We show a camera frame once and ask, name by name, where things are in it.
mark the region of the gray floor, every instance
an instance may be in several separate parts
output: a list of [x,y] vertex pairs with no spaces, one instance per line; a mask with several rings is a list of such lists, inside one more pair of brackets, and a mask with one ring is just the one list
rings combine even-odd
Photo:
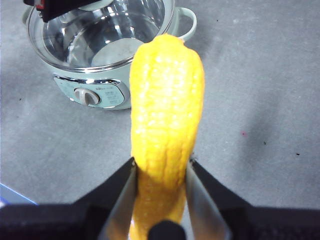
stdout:
[[[71,102],[31,47],[22,0],[1,1],[1,182],[69,203],[130,157],[130,110]],[[177,0],[204,64],[195,154],[254,205],[320,209],[320,1]]]

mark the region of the electric cooking pot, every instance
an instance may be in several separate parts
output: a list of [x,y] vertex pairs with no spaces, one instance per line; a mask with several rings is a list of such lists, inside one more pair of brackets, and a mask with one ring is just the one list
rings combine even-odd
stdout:
[[182,16],[197,26],[188,8],[174,0],[101,0],[73,9],[48,22],[31,7],[23,18],[37,54],[53,74],[61,91],[85,106],[130,108],[129,73],[138,47],[155,36],[177,36]]

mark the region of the yellow corn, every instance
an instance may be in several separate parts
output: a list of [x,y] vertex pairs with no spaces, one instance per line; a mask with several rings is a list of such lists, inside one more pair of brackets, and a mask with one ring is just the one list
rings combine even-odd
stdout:
[[172,35],[139,47],[130,70],[131,155],[138,166],[131,240],[146,240],[164,220],[180,222],[185,173],[204,97],[199,55]]

